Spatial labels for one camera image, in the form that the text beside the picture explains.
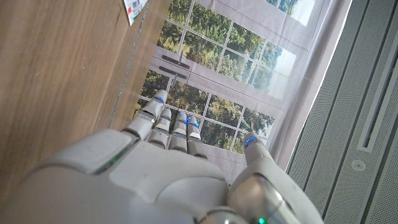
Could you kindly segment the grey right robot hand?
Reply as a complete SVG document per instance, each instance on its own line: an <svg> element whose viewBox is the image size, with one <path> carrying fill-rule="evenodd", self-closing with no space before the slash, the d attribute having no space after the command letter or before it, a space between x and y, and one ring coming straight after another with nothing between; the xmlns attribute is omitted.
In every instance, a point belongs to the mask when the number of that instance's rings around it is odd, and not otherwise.
<svg viewBox="0 0 398 224"><path fill-rule="evenodd" d="M159 90L122 130L58 151L21 181L2 223L321 223L256 133L232 184L204 153L195 117L171 122Z"/></svg>

